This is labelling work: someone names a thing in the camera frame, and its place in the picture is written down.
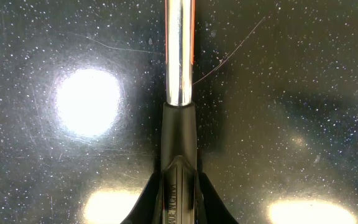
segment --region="black countertop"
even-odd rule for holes
[[[239,223],[358,223],[358,1],[196,2],[198,148]],[[154,170],[163,1],[0,0],[0,223],[116,223]]]

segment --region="metal rod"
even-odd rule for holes
[[[195,0],[165,1],[167,103],[191,103]]]

